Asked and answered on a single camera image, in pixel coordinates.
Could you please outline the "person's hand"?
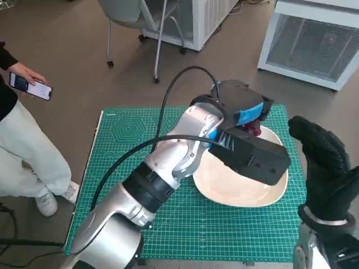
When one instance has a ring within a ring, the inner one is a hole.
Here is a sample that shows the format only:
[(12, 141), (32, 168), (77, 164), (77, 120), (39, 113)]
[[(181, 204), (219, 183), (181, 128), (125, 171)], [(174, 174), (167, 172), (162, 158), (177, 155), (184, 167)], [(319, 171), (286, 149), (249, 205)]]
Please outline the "person's hand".
[(29, 67), (23, 65), (20, 62), (13, 64), (7, 68), (7, 71), (12, 72), (22, 78), (24, 78), (29, 84), (35, 85), (37, 82), (47, 85), (45, 77), (31, 70)]

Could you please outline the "black knitted gloved right hand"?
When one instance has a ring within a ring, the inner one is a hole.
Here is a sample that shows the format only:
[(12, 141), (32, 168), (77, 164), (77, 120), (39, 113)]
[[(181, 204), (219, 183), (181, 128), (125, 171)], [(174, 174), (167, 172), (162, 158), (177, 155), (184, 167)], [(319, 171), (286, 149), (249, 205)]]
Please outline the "black knitted gloved right hand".
[(358, 167), (351, 167), (344, 143), (333, 132), (302, 116), (288, 125), (307, 162), (306, 207), (322, 221), (343, 221), (358, 195)]

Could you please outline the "black left hand blue tape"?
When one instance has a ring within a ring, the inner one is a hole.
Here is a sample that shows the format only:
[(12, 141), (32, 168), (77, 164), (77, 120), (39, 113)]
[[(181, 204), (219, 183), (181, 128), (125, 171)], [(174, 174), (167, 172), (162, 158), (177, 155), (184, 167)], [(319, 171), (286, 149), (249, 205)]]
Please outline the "black left hand blue tape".
[(210, 94), (195, 97), (191, 105), (208, 104), (223, 119), (221, 130), (239, 128), (254, 136), (261, 134), (261, 122), (268, 117), (274, 100), (253, 89), (240, 80), (225, 80), (213, 86)]

